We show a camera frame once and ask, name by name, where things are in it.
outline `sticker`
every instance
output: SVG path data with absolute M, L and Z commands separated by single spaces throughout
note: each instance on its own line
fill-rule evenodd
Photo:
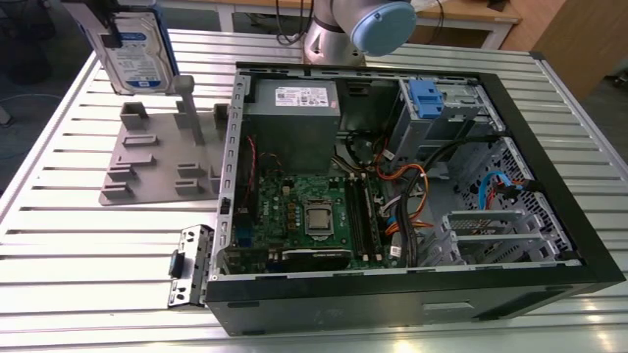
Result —
M 158 64 L 147 53 L 147 35 L 141 32 L 125 32 L 122 47 L 113 50 L 122 79 L 134 87 L 150 88 L 162 84 Z
M 279 87 L 275 90 L 278 107 L 329 107 L 327 88 Z
M 393 158 L 395 158 L 395 155 L 387 149 L 382 152 L 382 155 L 386 157 L 387 160 L 393 160 Z
M 399 246 L 391 246 L 391 256 L 402 257 L 402 248 Z

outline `light blue cap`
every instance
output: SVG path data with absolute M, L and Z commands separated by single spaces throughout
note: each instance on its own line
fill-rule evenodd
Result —
M 411 37 L 417 27 L 417 13 L 411 4 L 390 2 L 370 12 L 355 25 L 351 41 L 371 57 L 391 54 Z

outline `computer chassis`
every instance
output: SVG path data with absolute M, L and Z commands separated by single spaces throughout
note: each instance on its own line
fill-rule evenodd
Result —
M 399 185 L 377 171 L 487 135 L 406 174 L 429 201 L 387 235 Z M 238 64 L 217 229 L 182 232 L 171 275 L 170 307 L 230 335 L 514 318 L 626 280 L 498 75 L 269 63 Z

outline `metal slotted table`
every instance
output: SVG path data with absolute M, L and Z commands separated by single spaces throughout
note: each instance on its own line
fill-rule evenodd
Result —
M 269 35 L 174 30 L 197 105 L 230 103 L 235 61 L 301 63 Z M 543 60 L 527 53 L 405 46 L 369 65 L 501 75 L 561 174 L 628 271 L 628 169 Z M 215 222 L 217 202 L 102 207 L 122 102 L 175 111 L 175 97 L 114 95 L 93 55 L 0 201 L 0 347 L 134 346 L 187 352 L 615 352 L 628 343 L 628 285 L 566 299 L 509 321 L 231 338 L 209 310 L 171 312 L 179 230 Z

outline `floor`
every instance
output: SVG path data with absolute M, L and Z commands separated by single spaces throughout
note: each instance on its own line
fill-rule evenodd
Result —
M 58 35 L 41 43 L 54 67 L 51 78 L 38 85 L 19 86 L 0 76 L 0 104 L 14 117 L 13 125 L 0 128 L 0 195 L 91 53 L 85 36 L 59 4 L 51 9 L 51 17 Z M 251 25 L 246 14 L 238 13 L 237 31 L 274 33 L 274 18 L 254 20 L 257 25 Z M 169 9 L 166 22 L 170 28 L 221 30 L 218 16 L 213 12 Z M 299 21 L 287 20 L 283 27 L 289 34 L 294 33 L 299 28 Z M 583 105 L 619 154 L 628 160 L 628 88 L 617 88 L 611 81 L 605 80 Z

